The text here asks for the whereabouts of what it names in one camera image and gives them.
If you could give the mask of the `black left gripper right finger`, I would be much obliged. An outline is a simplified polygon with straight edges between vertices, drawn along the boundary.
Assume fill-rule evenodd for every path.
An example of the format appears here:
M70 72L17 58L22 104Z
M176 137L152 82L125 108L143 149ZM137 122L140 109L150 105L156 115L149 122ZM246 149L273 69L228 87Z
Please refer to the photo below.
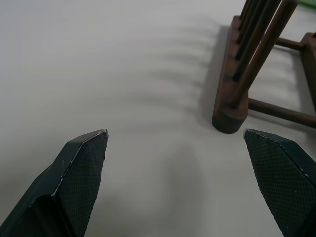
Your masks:
M285 237L316 235L316 162L294 141L246 129L260 192Z

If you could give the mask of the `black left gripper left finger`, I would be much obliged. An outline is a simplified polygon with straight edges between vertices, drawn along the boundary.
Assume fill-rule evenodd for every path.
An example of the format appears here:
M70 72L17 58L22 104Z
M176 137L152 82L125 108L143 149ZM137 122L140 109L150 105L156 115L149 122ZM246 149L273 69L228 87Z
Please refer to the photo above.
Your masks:
M82 237L99 192L106 129L65 144L28 187L0 227L2 237Z

